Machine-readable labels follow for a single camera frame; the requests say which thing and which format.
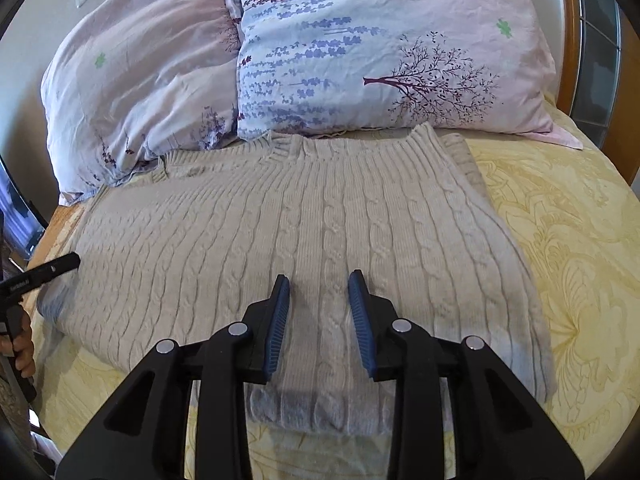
human hand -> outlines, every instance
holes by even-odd
[[[36,373],[36,363],[33,361],[33,341],[31,337],[31,318],[26,312],[22,316],[22,332],[14,339],[15,367],[22,372],[24,378]],[[0,338],[2,353],[11,352],[11,342],[8,338]]]

yellow bedspread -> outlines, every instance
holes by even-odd
[[[464,133],[500,216],[536,276],[559,389],[546,406],[587,474],[616,445],[640,402],[640,203],[610,161],[562,112],[583,152],[513,136]],[[61,250],[81,207],[62,215]],[[26,307],[33,308],[34,296]],[[34,316],[40,420],[66,450],[123,374]],[[193,423],[186,475],[193,477]],[[383,479],[390,438],[309,435],[248,425],[256,479]],[[446,435],[452,472],[452,435]]]

pink pillowcase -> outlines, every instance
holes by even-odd
[[[41,88],[60,203],[235,139],[238,48],[224,0],[107,0],[78,23]]]

pillow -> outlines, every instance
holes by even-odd
[[[235,0],[226,0],[232,12]],[[238,135],[429,121],[575,148],[531,0],[241,0]]]
[[[42,81],[60,204],[236,135],[238,30],[224,0],[107,0]]]

cable knit pattern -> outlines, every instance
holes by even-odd
[[[460,142],[424,124],[388,140],[272,134],[171,152],[89,204],[71,240],[80,270],[38,308],[129,370],[161,338],[200,341],[240,319],[284,273],[280,367],[267,386],[247,386],[248,415],[388,433],[393,384],[367,379],[348,307],[348,274],[362,269],[373,293],[433,335],[484,338],[542,402],[555,384],[532,274],[480,182],[465,177],[474,172]]]

